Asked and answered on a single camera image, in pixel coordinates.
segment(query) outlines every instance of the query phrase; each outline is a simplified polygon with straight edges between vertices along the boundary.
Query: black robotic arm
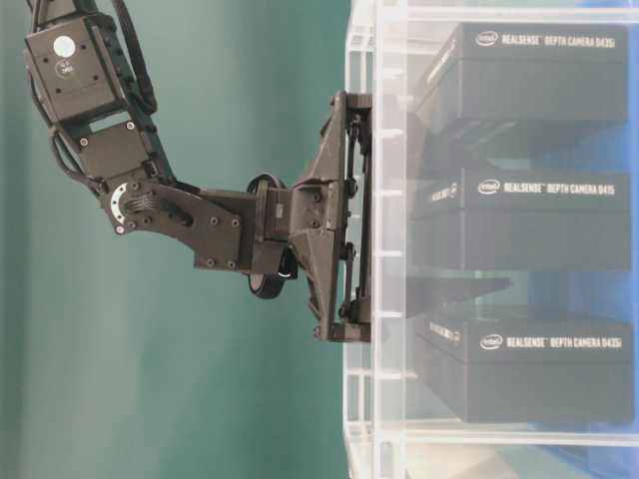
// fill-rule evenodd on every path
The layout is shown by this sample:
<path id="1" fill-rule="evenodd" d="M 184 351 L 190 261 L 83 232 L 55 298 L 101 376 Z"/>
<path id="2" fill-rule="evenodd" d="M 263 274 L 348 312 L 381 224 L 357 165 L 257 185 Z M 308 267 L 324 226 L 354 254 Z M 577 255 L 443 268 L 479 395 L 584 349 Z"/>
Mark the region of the black robotic arm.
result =
<path id="1" fill-rule="evenodd" d="M 244 273 L 259 297 L 277 296 L 301 267 L 319 321 L 316 337 L 369 341 L 371 97 L 339 92 L 331 99 L 319 153 L 291 188 L 270 175 L 252 180 L 247 192 L 181 183 L 152 120 L 158 105 L 129 12 L 123 0 L 112 2 L 131 63 L 115 20 L 94 0 L 27 0 L 29 88 L 60 168 L 97 197 L 117 235 L 145 231 L 179 240 L 194 251 L 195 267 Z M 96 127 L 118 114 L 126 118 Z M 355 251 L 345 231 L 356 194 L 356 144 L 365 191 L 361 280 L 351 293 Z M 341 261 L 346 291 L 338 320 Z"/>

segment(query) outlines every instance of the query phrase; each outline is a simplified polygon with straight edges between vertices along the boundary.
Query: black box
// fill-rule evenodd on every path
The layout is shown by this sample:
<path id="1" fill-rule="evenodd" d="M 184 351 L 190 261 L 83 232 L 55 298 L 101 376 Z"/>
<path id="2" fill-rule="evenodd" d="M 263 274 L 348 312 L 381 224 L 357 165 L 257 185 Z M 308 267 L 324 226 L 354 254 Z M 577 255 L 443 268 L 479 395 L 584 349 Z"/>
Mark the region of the black box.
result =
<path id="1" fill-rule="evenodd" d="M 420 80 L 415 110 L 437 152 L 555 151 L 626 121 L 627 44 L 623 26 L 462 23 Z"/>
<path id="2" fill-rule="evenodd" d="M 526 306 L 447 306 L 415 333 L 416 372 L 466 422 L 626 423 L 633 329 Z"/>
<path id="3" fill-rule="evenodd" d="M 429 266 L 527 271 L 630 267 L 625 175 L 460 169 L 415 193 L 411 220 L 413 260 Z"/>

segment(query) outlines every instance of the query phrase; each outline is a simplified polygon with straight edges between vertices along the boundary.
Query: green wall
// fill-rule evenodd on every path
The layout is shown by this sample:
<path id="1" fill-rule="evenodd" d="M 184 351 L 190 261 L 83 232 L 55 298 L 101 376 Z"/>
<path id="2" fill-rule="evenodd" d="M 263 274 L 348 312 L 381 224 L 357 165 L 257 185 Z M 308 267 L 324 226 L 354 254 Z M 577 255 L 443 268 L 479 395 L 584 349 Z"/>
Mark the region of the green wall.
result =
<path id="1" fill-rule="evenodd" d="M 179 178 L 291 183 L 342 86 L 349 2 L 128 3 Z M 2 0 L 0 477 L 344 478 L 340 348 L 312 339 L 306 281 L 261 302 L 174 241 L 117 239 L 27 100 L 25 15 Z"/>

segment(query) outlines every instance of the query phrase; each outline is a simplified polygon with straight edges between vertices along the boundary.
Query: white sticker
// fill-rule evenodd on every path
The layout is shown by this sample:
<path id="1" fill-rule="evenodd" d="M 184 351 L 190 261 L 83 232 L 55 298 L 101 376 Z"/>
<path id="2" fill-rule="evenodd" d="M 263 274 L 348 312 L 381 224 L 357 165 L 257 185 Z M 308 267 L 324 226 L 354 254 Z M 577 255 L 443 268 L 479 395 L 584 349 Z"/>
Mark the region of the white sticker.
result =
<path id="1" fill-rule="evenodd" d="M 76 53 L 76 42 L 66 35 L 56 38 L 53 42 L 53 51 L 62 58 L 71 58 Z"/>

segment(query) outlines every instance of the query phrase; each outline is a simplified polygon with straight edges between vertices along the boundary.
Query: black cable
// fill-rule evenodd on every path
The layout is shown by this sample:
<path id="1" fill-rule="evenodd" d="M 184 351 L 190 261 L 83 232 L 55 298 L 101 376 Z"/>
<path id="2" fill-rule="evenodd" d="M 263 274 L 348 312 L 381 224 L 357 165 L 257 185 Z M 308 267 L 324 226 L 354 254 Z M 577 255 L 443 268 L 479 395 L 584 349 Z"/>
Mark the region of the black cable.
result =
<path id="1" fill-rule="evenodd" d="M 53 152 L 53 156 L 56 160 L 56 163 L 58 164 L 58 167 L 60 167 L 60 169 L 67 177 L 75 182 L 84 185 L 96 196 L 98 196 L 99 192 L 104 190 L 102 186 L 103 182 L 101 180 L 88 177 L 82 173 L 80 166 L 71 155 L 71 152 L 69 152 L 69 149 L 60 137 L 60 132 L 55 127 L 49 130 L 49 144 L 51 146 L 51 151 Z M 67 166 L 64 161 L 63 155 L 73 165 L 75 170 Z"/>
<path id="2" fill-rule="evenodd" d="M 142 94 L 142 104 L 140 107 L 146 114 L 152 115 L 158 111 L 158 102 L 156 100 L 153 83 L 147 70 L 147 63 L 142 53 L 142 47 L 140 46 L 140 40 L 136 32 L 135 25 L 131 19 L 129 9 L 124 0 L 111 0 L 113 7 L 118 15 L 118 20 L 122 26 L 122 34 L 127 44 L 129 51 L 129 57 L 131 58 L 131 65 L 133 71 L 136 74 L 138 81 L 138 87 Z"/>
<path id="3" fill-rule="evenodd" d="M 47 112 L 44 109 L 44 106 L 42 105 L 42 102 L 40 101 L 40 97 L 38 96 L 38 91 L 36 89 L 36 81 L 33 78 L 33 75 L 31 75 L 31 72 L 27 71 L 27 81 L 29 82 L 29 91 L 31 93 L 31 98 L 33 100 L 33 103 L 36 104 L 36 108 L 38 109 L 38 112 L 40 112 L 40 115 L 42 116 L 42 119 L 44 120 L 45 124 L 47 125 L 47 128 L 51 128 L 51 119 L 49 118 L 49 115 L 47 115 Z"/>
<path id="4" fill-rule="evenodd" d="M 31 17 L 31 33 L 38 31 L 38 22 L 40 20 L 40 9 L 42 6 L 42 0 L 33 0 L 33 15 Z"/>

